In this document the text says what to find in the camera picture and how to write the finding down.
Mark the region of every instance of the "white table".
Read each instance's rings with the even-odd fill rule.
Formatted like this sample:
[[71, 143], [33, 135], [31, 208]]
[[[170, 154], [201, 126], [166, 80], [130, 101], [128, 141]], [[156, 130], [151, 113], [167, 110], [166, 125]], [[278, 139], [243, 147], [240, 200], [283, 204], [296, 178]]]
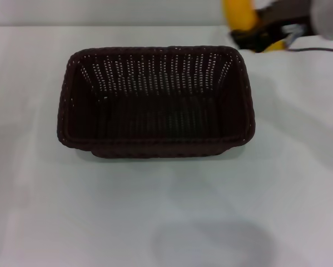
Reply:
[[102, 160], [57, 140], [74, 52], [225, 34], [0, 28], [0, 267], [333, 267], [333, 53], [242, 52], [256, 135], [221, 156]]

